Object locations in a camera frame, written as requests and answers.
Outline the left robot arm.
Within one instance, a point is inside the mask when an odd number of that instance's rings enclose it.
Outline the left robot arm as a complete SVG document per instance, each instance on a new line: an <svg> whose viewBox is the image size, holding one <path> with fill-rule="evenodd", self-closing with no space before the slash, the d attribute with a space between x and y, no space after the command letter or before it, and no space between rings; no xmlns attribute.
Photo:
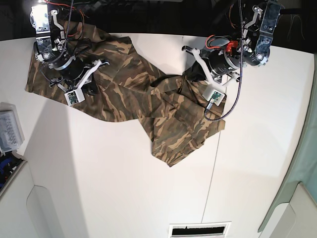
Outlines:
<svg viewBox="0 0 317 238"><path fill-rule="evenodd" d="M212 80L220 83L242 63L267 63L281 9L275 0L236 0L231 4L226 18L218 21L225 30L208 36L199 53Z"/></svg>

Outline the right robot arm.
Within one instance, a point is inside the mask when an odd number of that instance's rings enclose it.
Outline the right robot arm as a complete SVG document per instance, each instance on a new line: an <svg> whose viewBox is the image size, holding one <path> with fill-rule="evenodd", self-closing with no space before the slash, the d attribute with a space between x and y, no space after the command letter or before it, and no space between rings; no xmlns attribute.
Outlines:
<svg viewBox="0 0 317 238"><path fill-rule="evenodd" d="M30 23L35 29L35 59L39 72L49 87L77 87L93 66L92 58L81 56L93 43L84 37L85 14L75 7L76 1L41 0L31 7Z"/></svg>

